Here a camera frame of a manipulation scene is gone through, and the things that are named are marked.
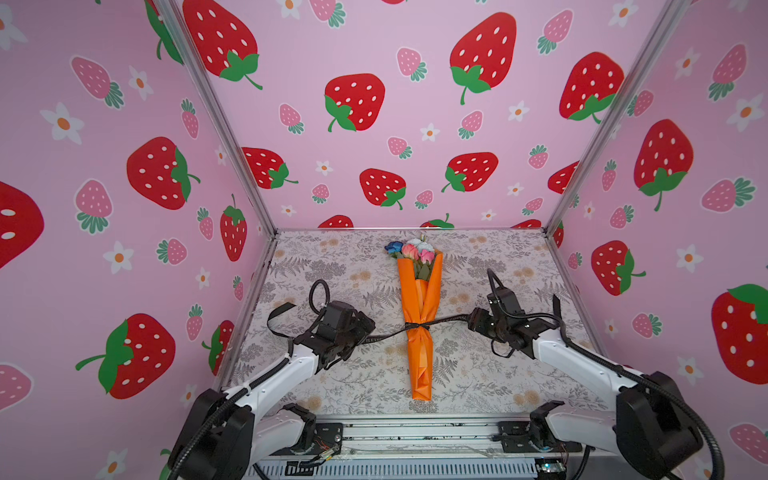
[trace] wall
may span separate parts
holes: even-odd
[[[190,408],[187,396],[214,382],[201,342],[210,345],[221,323],[238,318],[243,302],[233,279],[248,291],[266,237],[233,166],[218,161],[220,140],[187,69],[172,44],[157,50],[161,37],[143,1],[7,3],[0,5],[0,478],[157,478],[167,461],[161,451],[172,448]],[[73,70],[75,56],[100,67],[77,59]],[[88,72],[84,83],[80,71]],[[185,98],[194,118],[182,114]],[[141,150],[157,137],[168,140]],[[176,148],[200,183],[182,174]],[[155,179],[131,183],[139,168]],[[233,213],[231,194],[245,220],[237,261],[220,233],[222,214]],[[202,231],[201,207],[210,218]],[[156,251],[163,240],[168,263]],[[188,322],[195,305],[203,312]]]
[[[689,8],[579,191],[559,250],[608,356],[673,377],[720,441],[727,478],[768,475],[766,22],[762,2]],[[619,258],[630,253],[645,276],[628,276]],[[702,451],[684,473],[706,480],[709,462]]]
[[[546,223],[664,4],[177,2],[282,228]]]

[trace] flower bouquet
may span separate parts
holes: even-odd
[[[406,325],[433,321],[440,305],[442,253],[426,243],[424,237],[405,243],[390,242],[385,249],[397,259]],[[423,327],[406,333],[412,397],[432,400],[432,335]]]

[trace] strawberry wallpaper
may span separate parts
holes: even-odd
[[[664,4],[176,1],[281,228],[546,223]]]
[[[152,2],[0,1],[2,478],[158,478],[214,383],[266,236],[181,61]]]
[[[672,376],[727,478],[768,476],[768,5],[691,5],[563,219],[608,355]],[[703,28],[717,25],[717,28]],[[706,449],[683,466],[707,480]]]

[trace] orange wrapping paper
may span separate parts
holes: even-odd
[[[429,282],[414,278],[413,261],[410,259],[398,259],[397,268],[402,287],[402,315],[406,323],[433,321],[440,306],[442,253],[435,256]],[[413,399],[432,400],[432,335],[427,329],[420,327],[406,333]]]

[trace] white flower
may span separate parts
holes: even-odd
[[[440,130],[435,128],[435,124],[429,124],[427,125],[427,128],[422,128],[422,141],[435,141],[438,133],[440,133]]]
[[[525,102],[520,100],[520,103],[509,108],[511,115],[509,115],[508,120],[523,121],[523,115],[527,114],[529,110],[531,109],[525,106]]]
[[[324,161],[324,162],[316,161],[315,163],[317,164],[317,168],[315,169],[315,172],[320,172],[325,177],[328,176],[328,172],[333,171],[329,161]]]
[[[112,480],[118,473],[125,472],[125,456],[128,454],[128,449],[123,450],[120,453],[109,452],[107,455],[107,466],[98,471],[96,476],[97,480]]]
[[[146,71],[136,71],[135,68],[128,65],[128,70],[131,71],[131,79],[128,80],[128,84],[131,86],[131,88],[135,88],[136,90],[139,90],[139,95],[141,95],[141,100],[147,100],[147,95],[153,94],[154,90],[152,90],[152,87],[149,86],[147,83],[147,72]]]
[[[114,251],[113,252],[107,252],[103,255],[104,260],[112,263],[112,274],[116,274],[120,271],[120,269],[123,270],[130,270],[133,267],[131,266],[131,257],[134,255],[134,250],[132,248],[123,248],[123,244],[120,242],[114,243]]]
[[[614,3],[614,16],[608,22],[608,26],[619,24],[624,27],[627,19],[633,15],[640,7],[632,5],[633,0],[624,0],[622,3]]]
[[[750,124],[752,120],[763,118],[766,112],[760,108],[760,103],[763,101],[763,94],[757,95],[750,101],[746,101],[742,98],[736,101],[736,113],[728,117],[725,121],[727,124],[736,124],[736,129],[742,132],[746,129],[746,126]]]
[[[694,48],[688,48],[685,52],[685,56],[680,60],[674,62],[674,66],[677,67],[677,73],[674,75],[674,79],[677,80],[682,76],[690,77],[690,74],[694,71],[694,63],[699,60],[701,53],[694,53]]]
[[[197,289],[202,290],[204,286],[210,286],[210,272],[205,271],[203,267],[200,267],[200,274],[195,275],[194,279],[197,280]]]
[[[62,138],[69,138],[76,144],[80,145],[80,134],[78,130],[85,126],[83,120],[69,116],[69,111],[61,102],[56,105],[56,112],[50,110],[40,110],[40,115],[51,125],[51,135],[54,140],[61,140]]]
[[[27,41],[24,34],[11,22],[13,22],[11,7],[0,5],[0,25],[3,26],[3,28],[0,28],[0,48],[6,51],[11,49],[12,39],[21,43],[26,43]]]
[[[696,264],[704,260],[704,257],[696,253],[695,245],[689,245],[685,250],[678,248],[677,256],[680,258],[677,261],[677,268],[684,266],[691,273],[696,269]]]
[[[696,368],[696,359],[684,359],[677,357],[677,363],[680,364],[680,368],[677,369],[677,374],[688,378],[688,382],[691,385],[696,385],[696,379],[704,378],[704,374]]]

